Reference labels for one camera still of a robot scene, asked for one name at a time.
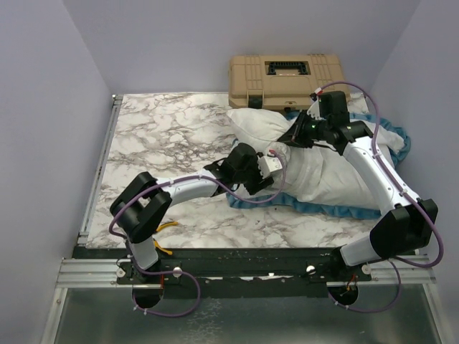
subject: wire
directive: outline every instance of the wire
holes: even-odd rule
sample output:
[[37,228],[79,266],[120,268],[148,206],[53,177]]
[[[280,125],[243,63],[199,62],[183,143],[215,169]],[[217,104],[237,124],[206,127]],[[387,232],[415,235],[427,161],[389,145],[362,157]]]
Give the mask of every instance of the wire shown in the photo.
[[237,199],[241,200],[241,201],[244,201],[244,202],[247,202],[247,203],[251,203],[251,204],[263,204],[263,203],[266,203],[266,202],[270,202],[272,201],[273,199],[275,199],[277,196],[279,196],[280,192],[283,190],[284,188],[284,185],[285,185],[285,178],[287,177],[287,171],[286,171],[286,167],[285,167],[285,163],[284,161],[282,160],[282,158],[279,156],[279,154],[274,151],[274,150],[270,150],[270,153],[274,154],[274,156],[279,159],[280,161],[280,164],[282,166],[282,181],[280,183],[280,188],[278,189],[278,191],[276,193],[274,193],[271,197],[269,197],[268,199],[265,199],[265,200],[262,200],[262,201],[253,201],[252,199],[244,199],[240,196],[238,196],[233,190],[231,190],[230,188],[226,187],[221,181],[218,181],[217,179],[214,179],[214,178],[211,178],[211,177],[208,177],[208,176],[187,176],[187,177],[181,177],[181,178],[177,178],[173,181],[167,181],[165,183],[160,183],[160,184],[157,184],[157,185],[154,185],[154,186],[151,186],[150,188],[147,188],[146,190],[138,193],[137,195],[135,195],[123,208],[121,208],[121,210],[116,213],[116,215],[113,217],[113,220],[110,222],[110,225],[108,226],[108,231],[110,232],[110,234],[112,235],[115,235],[117,237],[120,237],[120,238],[123,238],[123,239],[127,239],[127,236],[122,234],[122,233],[118,233],[114,230],[114,226],[116,224],[116,222],[120,219],[120,217],[124,214],[124,212],[130,207],[132,206],[135,202],[137,202],[142,196],[145,196],[149,193],[151,193],[152,191],[158,189],[158,188],[163,188],[165,186],[169,186],[171,184],[177,184],[177,183],[181,183],[181,182],[184,182],[184,181],[191,181],[191,180],[194,180],[194,179],[206,179],[208,181],[211,181],[212,183],[216,183],[218,186],[220,186],[221,188],[223,188],[227,193],[229,193],[230,195],[233,195],[234,197],[236,197]]
[[158,272],[150,272],[150,271],[146,271],[144,269],[142,269],[141,267],[138,266],[136,260],[134,259],[134,256],[132,256],[132,262],[133,264],[136,266],[136,269],[141,272],[142,274],[145,274],[147,276],[164,276],[165,274],[184,274],[185,276],[191,278],[191,280],[194,282],[194,284],[196,285],[196,291],[197,291],[197,295],[196,295],[196,301],[194,302],[194,304],[188,309],[188,310],[185,310],[183,312],[180,312],[180,313],[165,313],[165,312],[158,312],[158,311],[155,311],[155,310],[148,310],[146,308],[142,308],[140,307],[138,304],[137,304],[137,301],[136,301],[136,297],[134,296],[134,294],[132,294],[132,301],[134,302],[134,310],[141,310],[143,311],[145,314],[148,313],[148,314],[152,314],[152,315],[158,315],[160,317],[183,317],[185,315],[188,315],[192,312],[194,312],[198,306],[199,306],[199,303],[201,302],[201,287],[199,286],[199,282],[198,280],[196,279],[195,276],[193,276],[192,274],[190,274],[189,272],[186,272],[186,271],[182,271],[182,272],[177,272],[177,271],[158,271]]
[[342,305],[341,303],[339,303],[338,301],[335,300],[335,298],[333,297],[332,294],[330,294],[330,292],[328,292],[328,297],[330,297],[333,300],[333,302],[335,303],[336,306],[341,307],[341,308],[343,308],[345,310],[350,310],[352,312],[368,314],[368,313],[381,313],[381,312],[385,312],[386,310],[390,310],[392,307],[395,306],[395,304],[397,303],[397,301],[400,298],[400,295],[402,294],[402,278],[400,277],[400,272],[397,269],[397,267],[395,266],[395,264],[393,262],[389,261],[389,260],[388,260],[388,262],[392,265],[392,267],[394,267],[395,274],[397,275],[397,281],[398,281],[397,294],[395,295],[394,299],[388,305],[386,305],[384,307],[381,307],[381,308],[374,308],[374,309],[370,308],[368,310],[365,310],[363,308]]
[[[372,150],[373,150],[373,152],[377,152],[376,139],[377,139],[377,135],[378,135],[378,131],[379,131],[379,126],[381,124],[381,115],[379,114],[378,104],[374,101],[373,97],[367,91],[365,91],[362,87],[360,87],[360,86],[358,86],[358,85],[356,85],[356,84],[354,84],[352,82],[334,81],[334,82],[330,82],[328,84],[325,84],[324,86],[322,86],[320,88],[323,90],[324,88],[327,88],[327,87],[332,86],[332,85],[337,85],[337,84],[345,84],[345,85],[349,85],[349,86],[355,87],[358,90],[361,90],[364,93],[364,96],[367,97],[368,99],[370,99],[370,101],[372,102],[372,104],[374,106],[374,111],[376,113],[376,123],[375,123],[376,127],[374,128],[374,134],[373,134],[373,138],[372,138]],[[397,187],[398,191],[416,208],[416,210],[418,210],[420,212],[422,217],[428,223],[429,227],[432,229],[432,232],[435,235],[435,238],[437,239],[437,242],[438,242],[438,255],[437,255],[437,258],[435,258],[435,260],[433,262],[430,262],[430,263],[427,263],[427,264],[420,264],[420,263],[416,263],[416,262],[411,262],[410,260],[405,259],[405,258],[401,258],[401,257],[395,257],[395,259],[398,259],[399,261],[404,262],[406,264],[412,265],[413,267],[429,268],[429,267],[434,267],[435,265],[438,265],[442,261],[443,255],[445,253],[445,248],[444,248],[444,245],[443,245],[443,240],[442,240],[442,237],[440,235],[440,232],[438,231],[438,229],[435,226],[435,224],[433,223],[433,221],[430,219],[429,215],[427,215],[425,210],[410,195],[408,195],[406,193],[406,191],[403,189],[403,186],[400,185],[400,183],[395,178],[395,176],[387,168],[387,166],[384,163],[384,161],[382,160],[381,156],[378,156],[377,154],[375,154],[374,156],[375,156],[378,164],[384,170],[386,176],[391,180],[391,182],[395,185],[395,187]]]

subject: tan plastic case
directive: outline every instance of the tan plastic case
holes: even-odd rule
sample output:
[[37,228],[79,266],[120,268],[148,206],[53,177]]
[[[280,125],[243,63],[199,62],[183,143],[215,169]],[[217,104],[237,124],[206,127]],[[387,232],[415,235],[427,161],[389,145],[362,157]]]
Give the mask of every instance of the tan plastic case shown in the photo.
[[[344,80],[336,55],[247,55],[234,56],[229,63],[229,106],[268,110],[305,110],[309,95],[331,81]],[[350,98],[346,85],[340,90]]]

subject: black metal base plate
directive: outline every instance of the black metal base plate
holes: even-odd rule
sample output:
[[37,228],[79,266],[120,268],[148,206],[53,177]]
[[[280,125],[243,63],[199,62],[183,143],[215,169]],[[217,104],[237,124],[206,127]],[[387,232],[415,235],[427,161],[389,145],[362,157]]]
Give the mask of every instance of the black metal base plate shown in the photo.
[[[156,269],[172,270],[180,267],[194,275],[203,297],[327,297],[327,282],[347,282],[352,275],[359,281],[370,276],[360,267],[346,269],[339,276],[328,270],[331,249],[174,249],[173,256],[160,252]],[[312,265],[316,273],[309,275]],[[196,286],[188,277],[168,275],[146,277],[133,269],[130,262],[120,265],[125,277],[120,285],[164,284],[164,297],[193,298]]]

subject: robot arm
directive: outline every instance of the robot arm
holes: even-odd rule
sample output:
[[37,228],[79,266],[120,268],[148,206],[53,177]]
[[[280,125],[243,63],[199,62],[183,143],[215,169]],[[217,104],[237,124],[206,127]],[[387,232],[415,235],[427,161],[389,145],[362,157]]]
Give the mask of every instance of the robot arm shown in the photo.
[[140,173],[113,202],[110,212],[117,216],[136,195],[147,192],[143,197],[148,203],[134,202],[120,214],[117,224],[126,233],[126,245],[138,266],[148,269],[158,261],[151,236],[156,233],[167,209],[191,199],[220,195],[225,192],[224,187],[231,189],[240,184],[250,194],[256,194],[273,184],[271,175],[281,169],[282,164],[276,157],[264,156],[240,143],[227,158],[196,173],[179,178],[154,178],[148,172]]
[[[435,202],[431,199],[423,201],[410,189],[381,154],[377,144],[376,152],[373,150],[373,133],[361,121],[350,122],[343,92],[312,96],[315,102],[308,112],[301,112],[278,141],[301,148],[311,148],[320,140],[331,144],[357,170],[382,215],[366,237],[335,249],[332,268],[340,270],[425,247],[432,229],[404,195],[417,201],[432,221],[435,221],[438,213]],[[403,193],[399,192],[387,172],[403,186]]]

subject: white marble tabletop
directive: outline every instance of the white marble tabletop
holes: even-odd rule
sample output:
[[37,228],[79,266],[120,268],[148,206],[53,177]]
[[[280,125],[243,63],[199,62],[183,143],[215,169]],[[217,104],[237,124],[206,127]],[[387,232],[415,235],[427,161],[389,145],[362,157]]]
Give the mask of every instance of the white marble tabletop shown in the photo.
[[[125,95],[90,224],[88,248],[123,247],[108,233],[109,208],[140,172],[156,177],[192,173],[225,157],[233,139],[226,93]],[[367,113],[361,95],[349,111]],[[163,247],[335,247],[364,236],[374,220],[301,214],[288,206],[232,209],[226,197],[173,206],[164,221],[180,225],[155,235]]]

